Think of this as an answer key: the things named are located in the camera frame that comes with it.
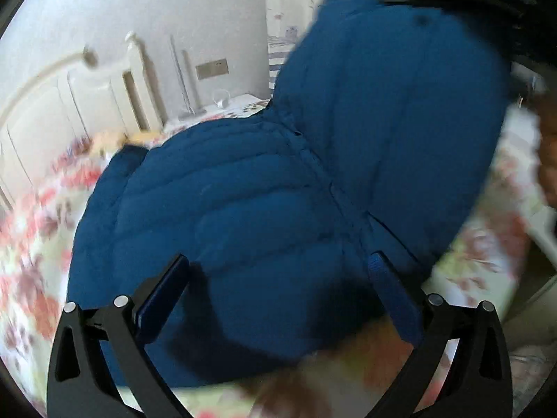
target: silver screw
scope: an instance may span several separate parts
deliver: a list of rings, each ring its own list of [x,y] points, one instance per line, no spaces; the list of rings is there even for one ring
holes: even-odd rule
[[[434,307],[440,307],[444,300],[439,294],[430,294],[427,296],[427,301],[430,302]]]
[[[127,302],[129,302],[130,299],[127,298],[126,295],[119,295],[118,297],[116,297],[114,299],[114,306],[117,308],[122,308],[125,307],[127,305]]]
[[[72,312],[76,308],[76,304],[73,301],[69,301],[64,305],[64,312]]]
[[[484,300],[484,301],[482,302],[482,308],[485,309],[487,312],[491,312],[491,311],[494,311],[494,310],[495,310],[495,307],[494,307],[494,305],[491,303],[491,301],[487,301],[487,300]]]

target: white headboard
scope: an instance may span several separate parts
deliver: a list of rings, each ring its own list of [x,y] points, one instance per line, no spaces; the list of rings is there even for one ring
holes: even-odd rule
[[[0,204],[10,210],[78,137],[160,130],[134,33],[117,63],[93,67],[87,48],[45,68],[0,110]]]

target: floral pattern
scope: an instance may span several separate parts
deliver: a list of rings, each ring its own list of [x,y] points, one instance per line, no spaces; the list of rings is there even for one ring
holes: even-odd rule
[[[207,116],[248,117],[266,101]],[[190,127],[184,123],[149,147]],[[41,187],[18,200],[0,230],[0,356],[43,415],[46,375],[56,326],[66,299],[73,237],[108,160],[87,156],[87,140],[57,159]],[[521,209],[528,201],[512,158],[499,149],[484,193],[450,250],[434,268],[427,292],[475,307],[491,300],[504,313],[520,277],[528,238]],[[365,416],[405,364],[411,345],[381,319],[337,348],[314,354],[299,367],[267,376],[174,393],[196,418]],[[454,348],[447,347],[420,408],[435,401]],[[137,407],[127,388],[120,393]]]

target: bed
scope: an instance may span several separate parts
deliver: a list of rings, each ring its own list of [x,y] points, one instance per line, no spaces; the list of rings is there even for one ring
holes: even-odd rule
[[[109,162],[89,155],[90,138],[105,130],[133,135],[162,127],[135,36],[128,35],[126,45],[125,57],[103,68],[91,66],[87,50],[53,64],[0,113],[0,198],[7,213],[0,231],[0,358],[4,386],[12,398],[20,395],[17,401],[29,413],[46,416],[49,352],[65,303],[74,232]],[[265,105],[254,97],[240,99],[225,111],[168,126],[148,147],[192,124],[249,117]],[[491,300],[500,315],[516,289],[528,246],[529,189],[515,174],[505,143],[503,137],[476,208],[424,285],[454,304]],[[174,393],[202,418],[257,416],[262,408],[280,413],[284,403],[310,417],[362,417],[410,352],[385,319],[338,348],[308,357],[294,371]],[[423,406],[436,397],[453,352],[447,347]],[[129,390],[120,393],[136,406]]]

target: patterned curtain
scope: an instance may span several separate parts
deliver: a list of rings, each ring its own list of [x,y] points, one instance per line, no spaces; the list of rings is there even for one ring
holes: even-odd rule
[[[275,89],[280,67],[307,31],[323,0],[267,0],[269,88]]]

